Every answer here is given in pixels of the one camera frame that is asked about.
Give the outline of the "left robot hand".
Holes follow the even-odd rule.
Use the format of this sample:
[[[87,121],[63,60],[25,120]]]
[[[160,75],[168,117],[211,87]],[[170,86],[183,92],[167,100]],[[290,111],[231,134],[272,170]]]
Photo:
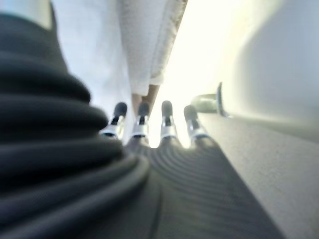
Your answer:
[[[49,1],[0,9],[0,236],[3,239],[282,239],[193,106],[191,147],[162,105],[160,145],[127,146],[68,72]]]

